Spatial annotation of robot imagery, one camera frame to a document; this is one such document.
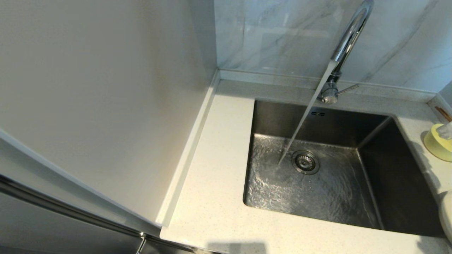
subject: quartz countertop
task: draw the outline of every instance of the quartz countertop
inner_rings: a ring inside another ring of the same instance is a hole
[[[255,99],[307,104],[311,89],[222,80],[168,227],[160,237],[227,253],[452,254],[447,240],[321,221],[243,203]],[[430,154],[421,136],[439,120],[425,103],[343,94],[316,106],[393,116],[440,199],[452,164]]]

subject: running water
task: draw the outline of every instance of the running water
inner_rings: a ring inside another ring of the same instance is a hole
[[[328,79],[329,75],[333,71],[333,69],[336,67],[338,63],[334,60],[330,60],[330,63],[328,64],[328,67],[326,67],[325,73],[323,74],[322,79],[320,79],[320,83],[317,86],[317,89],[315,90],[314,96],[312,96],[311,101],[308,104],[308,107],[305,110],[305,113],[303,114],[303,117],[300,120],[300,123],[298,124],[297,129],[292,135],[292,138],[289,141],[289,144],[284,149],[284,152],[282,153],[281,158],[279,159],[278,166],[283,161],[284,157],[287,154],[287,151],[289,151],[290,146],[292,145],[293,140],[295,139],[295,136],[297,135],[298,131],[300,130],[301,126],[303,125],[303,122],[305,121],[306,117],[308,116],[308,113],[311,111],[312,105],[314,105],[315,100],[317,99],[317,96],[319,95],[320,91],[323,88],[323,84],[325,84],[326,80]]]

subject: marble tile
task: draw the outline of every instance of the marble tile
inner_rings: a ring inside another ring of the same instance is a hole
[[[444,98],[449,107],[452,108],[452,81],[446,85],[439,94]]]
[[[215,1],[220,68],[317,77],[361,0]],[[379,0],[342,80],[440,91],[452,80],[452,2]]]

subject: stainless steel sink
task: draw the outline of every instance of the stainless steel sink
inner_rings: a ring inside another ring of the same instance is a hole
[[[261,209],[442,236],[438,206],[389,116],[256,101],[244,202]]]

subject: yellow lid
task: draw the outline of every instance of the yellow lid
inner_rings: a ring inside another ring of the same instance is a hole
[[[424,137],[425,147],[436,157],[452,161],[452,140],[446,140],[438,135],[436,129],[442,124],[435,124]]]

